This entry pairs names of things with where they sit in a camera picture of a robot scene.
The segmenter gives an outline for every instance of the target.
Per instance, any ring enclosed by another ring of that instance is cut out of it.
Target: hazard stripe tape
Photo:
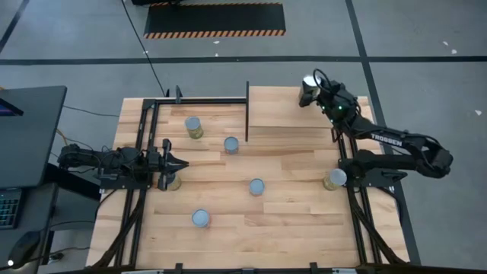
[[[151,7],[157,7],[157,6],[165,6],[169,5],[168,2],[162,2],[162,3],[154,3],[151,4]],[[187,3],[179,3],[179,6],[204,6],[204,5],[282,5],[282,3],[203,3],[203,4],[187,4]]]
[[[206,37],[273,37],[284,36],[285,30],[209,30],[145,33],[145,39],[206,38]]]

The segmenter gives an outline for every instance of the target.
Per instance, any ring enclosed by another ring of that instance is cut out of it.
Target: metal can
[[[299,106],[305,107],[317,99],[320,94],[321,78],[315,78],[312,75],[306,75],[301,82],[301,89],[299,90]]]
[[[174,191],[178,190],[181,187],[181,179],[177,174],[172,174],[173,177],[167,178],[167,190]]]
[[[238,139],[235,137],[228,137],[224,142],[225,151],[232,155],[238,153]]]
[[[210,224],[210,214],[204,209],[198,209],[191,216],[191,221],[198,228],[206,228]]]
[[[323,186],[330,191],[339,189],[341,186],[344,186],[346,182],[347,173],[339,168],[331,170],[329,174],[323,178]]]
[[[254,196],[261,196],[264,193],[266,185],[261,179],[253,179],[250,181],[249,191]]]
[[[192,139],[200,139],[203,136],[203,129],[198,117],[190,116],[186,118],[185,124],[189,137]]]

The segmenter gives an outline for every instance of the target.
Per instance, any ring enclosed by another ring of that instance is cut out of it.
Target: monitor screen
[[[0,99],[0,116],[21,116],[24,111],[19,110],[6,100]]]

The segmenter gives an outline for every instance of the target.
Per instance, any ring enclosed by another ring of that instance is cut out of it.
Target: wooden table
[[[298,92],[299,88],[250,87],[248,142],[243,104],[161,106],[155,144],[161,150],[162,139],[169,138],[174,156],[190,166],[178,173],[183,181],[179,190],[148,191],[137,269],[173,269],[175,263],[183,263],[185,269],[359,264],[346,191],[330,192],[322,185],[339,158],[331,124],[318,107],[300,108]],[[142,101],[124,100],[114,148],[135,146]],[[361,97],[359,102],[362,115],[372,119],[368,99]],[[188,116],[201,119],[201,139],[187,135]],[[223,141],[230,135],[240,141],[237,155],[224,152]],[[358,141],[358,147],[380,152],[373,141]],[[266,184],[260,197],[249,194],[253,178]],[[368,194],[377,230],[398,256],[408,260],[394,200],[376,189]],[[118,233],[125,195],[119,190],[101,206],[88,265]],[[197,209],[211,214],[209,228],[192,224],[191,214]],[[373,262],[368,234],[362,231],[368,260]],[[125,263],[131,241],[129,235]]]

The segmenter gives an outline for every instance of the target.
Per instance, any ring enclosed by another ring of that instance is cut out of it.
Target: black floor mat
[[[286,26],[280,3],[152,4],[147,39],[282,36]]]

